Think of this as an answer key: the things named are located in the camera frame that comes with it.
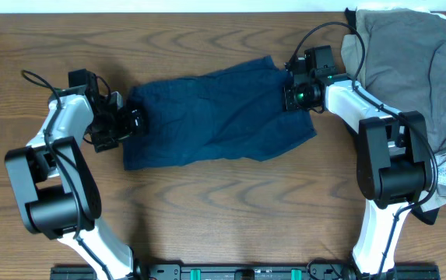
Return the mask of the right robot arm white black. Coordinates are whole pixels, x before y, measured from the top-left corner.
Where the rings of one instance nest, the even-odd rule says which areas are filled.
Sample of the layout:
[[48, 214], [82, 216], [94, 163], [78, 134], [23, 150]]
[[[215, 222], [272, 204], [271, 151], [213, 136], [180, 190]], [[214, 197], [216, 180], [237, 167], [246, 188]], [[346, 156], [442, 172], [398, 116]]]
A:
[[328, 111], [356, 143], [356, 179], [366, 199], [360, 236], [343, 279], [428, 279], [436, 268], [398, 266], [395, 247], [407, 215], [437, 183], [422, 114], [385, 106], [346, 74], [292, 75], [283, 88], [287, 110]]

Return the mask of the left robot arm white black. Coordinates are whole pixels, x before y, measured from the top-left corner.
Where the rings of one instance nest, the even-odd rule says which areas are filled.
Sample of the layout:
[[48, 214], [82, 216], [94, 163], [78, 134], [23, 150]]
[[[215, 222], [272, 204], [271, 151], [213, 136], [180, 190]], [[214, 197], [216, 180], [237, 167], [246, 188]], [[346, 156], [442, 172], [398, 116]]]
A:
[[5, 168], [23, 225], [71, 247], [98, 279], [143, 279], [132, 248], [122, 242], [102, 217], [97, 184], [80, 145], [99, 112], [107, 114], [106, 143], [113, 149], [145, 131], [144, 113], [122, 103], [120, 93], [94, 98], [88, 86], [60, 89], [48, 102], [48, 116], [22, 148], [5, 155]]

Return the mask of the navy blue shorts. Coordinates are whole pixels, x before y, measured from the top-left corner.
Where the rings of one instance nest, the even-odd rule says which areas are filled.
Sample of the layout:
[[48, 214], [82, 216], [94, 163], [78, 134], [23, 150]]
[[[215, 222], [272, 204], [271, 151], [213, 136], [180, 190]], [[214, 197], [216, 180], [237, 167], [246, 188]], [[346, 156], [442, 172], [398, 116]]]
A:
[[123, 144], [126, 170], [211, 159], [266, 161], [316, 135], [307, 111], [284, 111], [287, 72], [265, 56], [200, 76], [132, 88], [128, 104], [146, 112], [147, 134]]

